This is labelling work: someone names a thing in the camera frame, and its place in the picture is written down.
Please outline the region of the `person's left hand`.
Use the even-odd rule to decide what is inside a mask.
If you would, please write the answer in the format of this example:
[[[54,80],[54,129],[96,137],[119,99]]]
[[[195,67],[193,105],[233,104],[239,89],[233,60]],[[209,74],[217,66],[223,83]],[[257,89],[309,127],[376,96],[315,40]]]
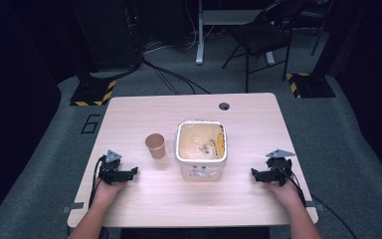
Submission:
[[[114,202],[118,193],[126,186],[126,182],[111,185],[100,181],[95,188],[93,206],[109,207]]]

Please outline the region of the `brown paper cup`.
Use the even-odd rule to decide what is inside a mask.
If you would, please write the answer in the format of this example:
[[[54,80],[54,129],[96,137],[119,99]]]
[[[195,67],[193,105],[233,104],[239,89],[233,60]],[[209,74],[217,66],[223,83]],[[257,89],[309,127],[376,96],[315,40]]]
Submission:
[[[160,133],[153,133],[145,139],[145,145],[151,156],[160,159],[165,155],[165,140]]]

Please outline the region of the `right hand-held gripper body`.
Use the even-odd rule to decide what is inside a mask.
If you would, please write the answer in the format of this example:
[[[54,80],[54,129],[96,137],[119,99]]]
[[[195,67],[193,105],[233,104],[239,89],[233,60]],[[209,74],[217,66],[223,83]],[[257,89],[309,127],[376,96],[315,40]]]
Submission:
[[[292,175],[292,162],[287,159],[294,156],[293,152],[276,149],[267,154],[267,166],[269,170],[268,182],[276,181],[279,185],[284,185]]]

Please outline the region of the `black cabinet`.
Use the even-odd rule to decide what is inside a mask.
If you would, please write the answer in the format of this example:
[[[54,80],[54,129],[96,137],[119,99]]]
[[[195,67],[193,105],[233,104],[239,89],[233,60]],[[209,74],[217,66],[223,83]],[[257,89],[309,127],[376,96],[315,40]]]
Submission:
[[[136,69],[140,65],[125,0],[72,2],[98,70]]]

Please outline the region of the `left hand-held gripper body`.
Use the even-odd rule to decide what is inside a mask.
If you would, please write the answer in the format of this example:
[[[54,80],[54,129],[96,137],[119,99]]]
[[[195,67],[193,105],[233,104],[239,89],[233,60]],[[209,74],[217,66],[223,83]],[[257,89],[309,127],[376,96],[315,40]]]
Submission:
[[[109,149],[107,154],[102,157],[98,177],[107,184],[112,184],[114,182],[126,182],[128,180],[128,173],[118,171],[120,159],[120,154]]]

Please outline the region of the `person's right hand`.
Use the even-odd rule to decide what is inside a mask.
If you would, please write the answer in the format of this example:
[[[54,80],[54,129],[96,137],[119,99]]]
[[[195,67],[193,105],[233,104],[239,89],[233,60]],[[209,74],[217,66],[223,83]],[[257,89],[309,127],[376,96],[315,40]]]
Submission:
[[[299,198],[297,189],[289,181],[287,181],[283,186],[277,186],[276,184],[265,182],[264,188],[271,192],[286,210],[297,209],[303,205]]]

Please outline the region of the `white bin with plastic liner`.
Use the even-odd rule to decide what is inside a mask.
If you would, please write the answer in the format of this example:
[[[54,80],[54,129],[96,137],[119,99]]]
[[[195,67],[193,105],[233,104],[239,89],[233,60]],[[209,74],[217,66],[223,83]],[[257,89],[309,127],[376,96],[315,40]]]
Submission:
[[[225,155],[218,156],[218,134],[224,134]],[[182,176],[187,180],[214,181],[222,176],[227,164],[228,146],[224,125],[212,120],[185,120],[177,128],[175,157]],[[204,153],[200,146],[210,143],[213,151]]]

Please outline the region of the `white desk frame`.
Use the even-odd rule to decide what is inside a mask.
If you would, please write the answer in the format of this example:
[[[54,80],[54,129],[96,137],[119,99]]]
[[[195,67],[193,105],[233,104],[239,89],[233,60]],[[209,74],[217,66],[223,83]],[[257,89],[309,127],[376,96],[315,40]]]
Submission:
[[[203,0],[198,0],[198,46],[195,64],[201,66],[204,61],[204,27],[205,26],[231,26],[252,22],[260,9],[255,10],[205,10]]]

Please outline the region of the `yellow wrapper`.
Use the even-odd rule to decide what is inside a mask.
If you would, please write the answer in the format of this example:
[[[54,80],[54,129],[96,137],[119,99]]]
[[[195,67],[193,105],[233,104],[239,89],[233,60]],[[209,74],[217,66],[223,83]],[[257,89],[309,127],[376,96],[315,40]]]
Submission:
[[[221,132],[218,134],[218,156],[219,158],[223,158],[225,155],[225,137],[224,134]]]

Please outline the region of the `grey tape strip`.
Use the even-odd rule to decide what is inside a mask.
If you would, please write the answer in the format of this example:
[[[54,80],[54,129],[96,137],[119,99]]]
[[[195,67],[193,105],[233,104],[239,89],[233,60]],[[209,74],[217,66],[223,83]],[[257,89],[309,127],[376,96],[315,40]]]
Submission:
[[[62,210],[63,214],[69,214],[72,210],[82,209],[84,207],[84,202],[73,202],[69,206],[65,206]]]
[[[323,203],[319,203],[319,202],[316,202],[316,201],[306,201],[305,202],[305,206],[306,207],[313,207],[315,208],[317,211],[324,211],[325,210],[325,206]]]

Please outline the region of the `black folding chair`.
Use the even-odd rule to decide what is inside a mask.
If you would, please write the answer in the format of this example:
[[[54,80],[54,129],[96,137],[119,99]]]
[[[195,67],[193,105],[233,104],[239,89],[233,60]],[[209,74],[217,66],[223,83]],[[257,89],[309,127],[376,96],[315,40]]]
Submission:
[[[225,69],[232,59],[245,57],[246,93],[249,91],[250,74],[267,68],[283,64],[282,80],[286,79],[293,26],[306,5],[307,0],[275,0],[264,8],[252,22],[227,28],[237,46],[222,68]],[[286,50],[283,60],[258,69],[250,69],[251,56],[259,58],[268,52],[281,49]]]

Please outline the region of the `striped black stand base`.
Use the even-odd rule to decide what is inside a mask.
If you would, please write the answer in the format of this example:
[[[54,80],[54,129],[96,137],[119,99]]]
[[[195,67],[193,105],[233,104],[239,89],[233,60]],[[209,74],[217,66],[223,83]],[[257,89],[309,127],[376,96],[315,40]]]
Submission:
[[[325,78],[315,79],[310,74],[287,74],[293,96],[296,99],[334,98],[335,93]]]
[[[71,105],[78,107],[104,106],[112,94],[115,81],[92,79],[80,82],[71,97]]]

